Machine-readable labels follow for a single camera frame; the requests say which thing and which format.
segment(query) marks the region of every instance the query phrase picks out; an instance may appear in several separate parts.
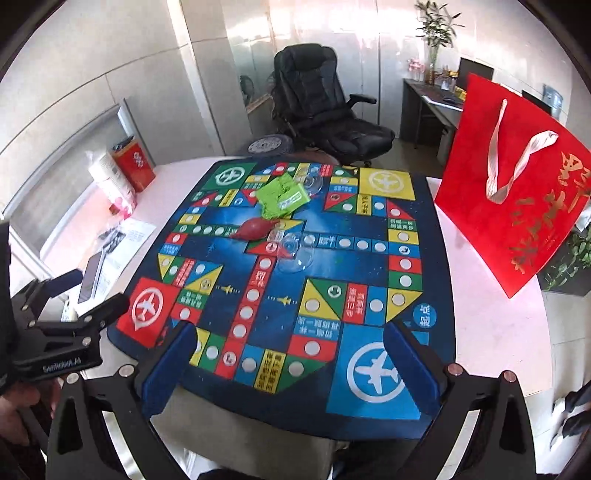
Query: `shoe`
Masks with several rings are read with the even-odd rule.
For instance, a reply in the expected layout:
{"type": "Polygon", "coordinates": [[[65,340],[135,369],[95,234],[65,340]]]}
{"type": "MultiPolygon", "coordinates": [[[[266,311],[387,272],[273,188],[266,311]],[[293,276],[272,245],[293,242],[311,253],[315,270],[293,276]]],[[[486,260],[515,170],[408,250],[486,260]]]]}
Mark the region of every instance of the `shoe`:
{"type": "Polygon", "coordinates": [[[564,413],[566,410],[566,399],[564,397],[559,398],[554,402],[554,408],[552,409],[552,416],[558,416],[564,413]]]}
{"type": "Polygon", "coordinates": [[[560,426],[560,428],[556,432],[556,435],[554,435],[552,437],[552,440],[550,441],[550,451],[554,450],[558,445],[560,445],[563,440],[564,437],[562,435],[562,426],[560,426]]]}

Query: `flower vase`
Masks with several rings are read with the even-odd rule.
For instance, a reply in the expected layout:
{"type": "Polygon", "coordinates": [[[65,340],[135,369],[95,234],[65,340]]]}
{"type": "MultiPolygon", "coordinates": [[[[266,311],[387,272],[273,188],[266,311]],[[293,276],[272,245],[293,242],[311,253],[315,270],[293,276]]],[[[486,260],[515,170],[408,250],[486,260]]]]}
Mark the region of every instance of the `flower vase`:
{"type": "Polygon", "coordinates": [[[425,83],[435,85],[435,65],[437,64],[437,54],[439,46],[427,46],[427,64],[425,65],[425,83]]]}

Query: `red balloon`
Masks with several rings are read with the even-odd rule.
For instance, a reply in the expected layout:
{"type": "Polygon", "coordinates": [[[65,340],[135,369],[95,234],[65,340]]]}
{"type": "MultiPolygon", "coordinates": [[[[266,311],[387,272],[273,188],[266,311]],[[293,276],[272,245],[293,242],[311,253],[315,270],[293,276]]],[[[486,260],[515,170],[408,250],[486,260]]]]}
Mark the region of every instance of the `red balloon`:
{"type": "Polygon", "coordinates": [[[240,226],[235,234],[230,235],[230,238],[248,241],[260,240],[269,235],[278,222],[279,220],[265,220],[260,217],[250,218],[240,226]]]}

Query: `flying chess board mat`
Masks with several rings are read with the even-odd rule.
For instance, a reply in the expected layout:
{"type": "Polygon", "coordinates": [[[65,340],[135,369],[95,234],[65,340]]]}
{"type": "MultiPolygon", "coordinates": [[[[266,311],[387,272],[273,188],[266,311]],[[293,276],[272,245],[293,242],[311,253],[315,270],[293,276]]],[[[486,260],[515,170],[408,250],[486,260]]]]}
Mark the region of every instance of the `flying chess board mat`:
{"type": "Polygon", "coordinates": [[[109,338],[140,358],[188,320],[199,341],[182,383],[196,395],[293,432],[418,438],[431,418],[385,352],[382,328],[400,318],[454,361],[449,266],[427,181],[281,159],[210,169],[143,259],[109,338]],[[256,191],[285,173],[319,174],[322,190],[264,240],[230,239],[260,215],[256,191]],[[302,272],[278,268],[288,233],[314,249],[302,272]]]}

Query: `screw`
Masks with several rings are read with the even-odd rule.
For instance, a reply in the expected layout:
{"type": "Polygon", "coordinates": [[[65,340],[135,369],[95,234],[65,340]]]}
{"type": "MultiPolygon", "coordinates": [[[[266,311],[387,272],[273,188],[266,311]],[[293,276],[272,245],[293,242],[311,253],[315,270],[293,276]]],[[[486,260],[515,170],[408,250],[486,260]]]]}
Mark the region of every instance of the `screw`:
{"type": "Polygon", "coordinates": [[[67,376],[66,378],[66,382],[68,382],[70,385],[78,382],[78,379],[80,378],[80,376],[78,374],[70,374],[67,376]]]}
{"type": "Polygon", "coordinates": [[[119,375],[122,377],[130,377],[134,374],[135,368],[133,365],[124,365],[119,369],[119,375]]]}
{"type": "Polygon", "coordinates": [[[454,377],[458,377],[464,373],[464,369],[458,364],[449,364],[447,366],[447,371],[450,372],[454,377]]]}
{"type": "Polygon", "coordinates": [[[503,372],[503,378],[509,383],[513,383],[517,380],[517,375],[515,375],[511,370],[505,370],[503,372]]]}

